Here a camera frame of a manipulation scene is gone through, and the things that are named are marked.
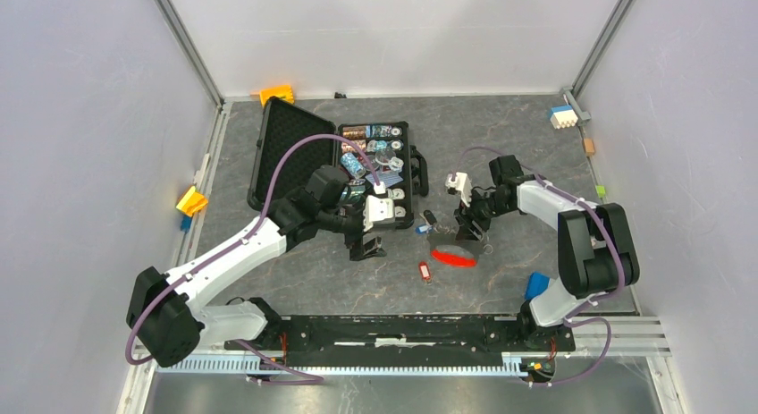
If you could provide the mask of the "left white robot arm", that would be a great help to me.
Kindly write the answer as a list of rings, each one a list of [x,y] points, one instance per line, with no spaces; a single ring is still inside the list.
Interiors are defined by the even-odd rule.
[[[270,349],[281,337],[280,324],[262,307],[244,300],[212,306],[211,300],[243,275],[278,258],[319,231],[341,233],[353,260],[383,255],[381,241],[363,237],[375,224],[394,217],[385,182],[352,181],[342,170],[324,165],[307,183],[271,201],[241,231],[207,253],[164,273],[150,266],[135,280],[126,323],[131,329],[125,357],[141,342],[148,355],[167,368],[186,359],[199,345],[243,340]]]

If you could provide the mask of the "blue key tag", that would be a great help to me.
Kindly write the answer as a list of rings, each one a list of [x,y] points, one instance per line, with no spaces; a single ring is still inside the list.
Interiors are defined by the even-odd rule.
[[[430,231],[433,230],[433,227],[429,224],[421,224],[415,228],[415,232],[417,234],[428,234]]]

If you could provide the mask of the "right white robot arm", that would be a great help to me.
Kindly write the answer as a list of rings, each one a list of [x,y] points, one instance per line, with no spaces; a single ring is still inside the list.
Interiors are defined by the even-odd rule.
[[[567,193],[513,155],[490,164],[493,187],[479,192],[466,173],[448,175],[445,187],[459,195],[454,216],[459,241],[480,241],[495,217],[530,215],[557,233],[558,277],[525,301],[517,315],[515,339],[529,350],[542,348],[574,318],[599,300],[638,282],[636,247],[625,209]]]

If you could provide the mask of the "red keyring carabiner with rings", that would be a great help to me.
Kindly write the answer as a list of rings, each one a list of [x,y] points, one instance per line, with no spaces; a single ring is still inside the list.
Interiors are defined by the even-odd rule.
[[[431,257],[447,266],[473,268],[481,256],[493,253],[493,246],[487,241],[459,239],[453,233],[430,233],[426,239]]]

